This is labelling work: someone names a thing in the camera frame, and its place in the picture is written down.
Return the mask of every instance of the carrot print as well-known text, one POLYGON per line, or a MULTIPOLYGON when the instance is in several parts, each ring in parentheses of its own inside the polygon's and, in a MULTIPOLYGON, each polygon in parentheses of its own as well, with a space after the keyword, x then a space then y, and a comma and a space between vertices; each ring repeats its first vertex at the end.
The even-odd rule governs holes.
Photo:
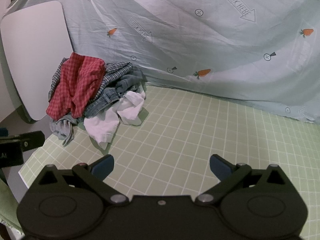
POLYGON ((108 36, 111 38, 111 35, 113 35, 116 32, 117 28, 114 28, 110 31, 108 31, 108 36))
POLYGON ((194 73, 193 75, 194 75, 195 77, 197 77, 197 79, 200 79, 199 77, 204 77, 204 76, 206 76, 210 71, 211 71, 211 69, 200 70, 200 71, 194 73))
POLYGON ((301 32, 299 33, 303 35, 304 38, 306 38, 306 36, 310 36, 311 33, 313 33, 313 29, 304 29, 304 30, 301 30, 301 32))

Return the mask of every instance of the white board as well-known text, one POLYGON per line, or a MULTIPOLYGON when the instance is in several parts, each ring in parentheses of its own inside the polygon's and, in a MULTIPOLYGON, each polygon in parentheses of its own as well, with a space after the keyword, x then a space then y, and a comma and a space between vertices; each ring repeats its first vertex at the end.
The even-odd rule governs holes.
POLYGON ((0 32, 18 94, 33 120, 46 115, 52 76, 73 49, 58 1, 37 4, 4 17, 0 32))

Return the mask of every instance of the crosshair symbol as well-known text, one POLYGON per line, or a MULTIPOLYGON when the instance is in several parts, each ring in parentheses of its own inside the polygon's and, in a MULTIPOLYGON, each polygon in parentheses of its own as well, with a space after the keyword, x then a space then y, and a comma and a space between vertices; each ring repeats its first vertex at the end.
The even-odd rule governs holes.
POLYGON ((202 16, 202 15, 203 15, 203 10, 197 9, 197 10, 195 11, 195 14, 196 14, 197 16, 202 16))
POLYGON ((263 55, 263 58, 266 60, 266 61, 270 61, 271 60, 271 56, 266 53, 265 55, 263 55))
POLYGON ((173 67, 173 68, 167 68, 167 72, 172 74, 174 70, 176 70, 177 67, 173 67))

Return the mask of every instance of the denim jeans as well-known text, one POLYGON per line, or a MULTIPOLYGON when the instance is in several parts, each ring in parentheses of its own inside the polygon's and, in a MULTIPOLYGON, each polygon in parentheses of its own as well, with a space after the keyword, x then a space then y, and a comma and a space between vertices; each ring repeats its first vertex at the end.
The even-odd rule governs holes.
POLYGON ((142 81, 142 72, 139 68, 133 67, 126 75, 123 75, 116 83, 116 92, 119 97, 129 90, 130 87, 137 85, 142 81))
POLYGON ((96 101, 94 101, 85 108, 83 114, 85 117, 96 116, 100 110, 105 109, 108 106, 111 106, 118 100, 119 96, 116 92, 116 89, 112 87, 107 87, 104 89, 101 96, 96 101))

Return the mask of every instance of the light blue bedsheet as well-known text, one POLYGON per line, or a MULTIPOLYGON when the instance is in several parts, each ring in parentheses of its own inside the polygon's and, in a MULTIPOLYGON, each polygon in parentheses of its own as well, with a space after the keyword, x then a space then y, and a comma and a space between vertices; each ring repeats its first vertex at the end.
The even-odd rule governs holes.
MULTIPOLYGON (((47 1, 15 0, 7 14, 47 1)), ((320 123, 320 0, 58 1, 79 54, 320 123)))

